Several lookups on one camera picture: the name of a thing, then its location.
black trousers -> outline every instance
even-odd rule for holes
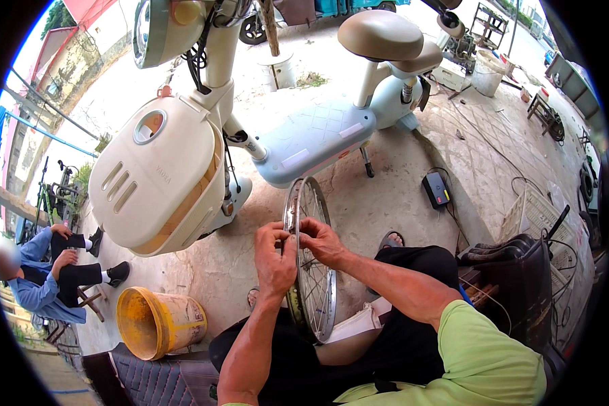
[[[426,273],[458,290],[458,264],[444,248],[385,248],[375,259]],[[218,371],[247,320],[210,343],[210,359]],[[326,405],[347,389],[375,380],[425,385],[445,372],[433,327],[395,307],[367,352],[342,366],[320,365],[314,346],[300,337],[288,309],[280,309],[271,356],[269,377],[259,396],[261,405]]]
[[[55,232],[52,234],[50,247],[52,248],[52,263],[54,263],[64,249],[85,248],[86,241],[83,234],[72,234],[66,240],[58,232]],[[59,271],[59,279],[57,280],[59,292],[57,297],[67,307],[77,307],[79,305],[77,300],[79,295],[76,289],[78,287],[96,285],[101,283],[101,280],[101,265],[99,263],[66,265]]]

green t-shirt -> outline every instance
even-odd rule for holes
[[[370,383],[334,401],[348,406],[534,405],[544,395],[542,356],[507,337],[463,300],[442,312],[438,351],[445,374],[426,386],[398,382],[400,391],[380,394]]]

tree trunk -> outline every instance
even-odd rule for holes
[[[2,186],[0,186],[0,204],[8,211],[25,218],[32,223],[36,219],[36,207],[25,203],[24,199],[8,192]],[[47,213],[42,210],[38,216],[38,225],[42,227],[47,225]]]
[[[273,11],[273,0],[262,0],[262,20],[266,29],[268,45],[271,47],[271,55],[280,56],[280,45],[277,43],[277,27],[275,26],[275,11]]]

black shoe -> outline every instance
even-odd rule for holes
[[[97,228],[95,234],[92,234],[88,239],[92,241],[93,246],[90,247],[88,252],[92,254],[95,258],[99,256],[99,246],[101,245],[101,239],[104,237],[104,232],[101,231],[101,228]]]
[[[114,288],[117,288],[119,284],[127,280],[129,277],[130,266],[129,263],[124,261],[109,270],[106,270],[106,275],[110,278],[108,284]]]

window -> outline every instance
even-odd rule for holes
[[[49,84],[47,89],[45,89],[45,91],[50,95],[56,95],[59,91],[59,88],[57,87],[56,83],[52,82],[51,84]]]

